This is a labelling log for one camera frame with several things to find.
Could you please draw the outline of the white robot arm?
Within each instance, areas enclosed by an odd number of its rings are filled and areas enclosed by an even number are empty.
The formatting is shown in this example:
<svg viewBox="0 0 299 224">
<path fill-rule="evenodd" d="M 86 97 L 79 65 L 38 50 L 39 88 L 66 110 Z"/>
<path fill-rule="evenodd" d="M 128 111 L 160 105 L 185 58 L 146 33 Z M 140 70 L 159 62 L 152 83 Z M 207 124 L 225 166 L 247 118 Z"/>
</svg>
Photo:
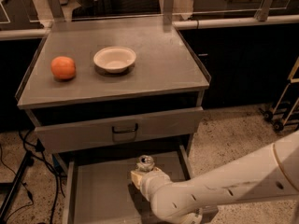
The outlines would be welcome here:
<svg viewBox="0 0 299 224">
<path fill-rule="evenodd" d="M 144 161 L 131 172 L 152 213 L 172 224 L 200 224 L 201 208 L 299 196 L 299 132 L 187 181 L 173 182 Z"/>
</svg>

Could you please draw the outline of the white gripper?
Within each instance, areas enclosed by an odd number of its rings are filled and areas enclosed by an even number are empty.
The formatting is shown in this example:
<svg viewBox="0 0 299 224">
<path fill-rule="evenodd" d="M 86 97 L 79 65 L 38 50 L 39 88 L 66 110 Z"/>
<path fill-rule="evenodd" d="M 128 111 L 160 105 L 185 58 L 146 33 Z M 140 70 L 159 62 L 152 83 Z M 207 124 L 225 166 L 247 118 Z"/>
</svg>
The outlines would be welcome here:
<svg viewBox="0 0 299 224">
<path fill-rule="evenodd" d="M 146 174 L 139 171 L 132 171 L 131 179 L 135 187 L 140 189 L 142 195 L 149 202 L 159 188 L 171 183 L 169 175 L 159 168 L 155 168 Z"/>
</svg>

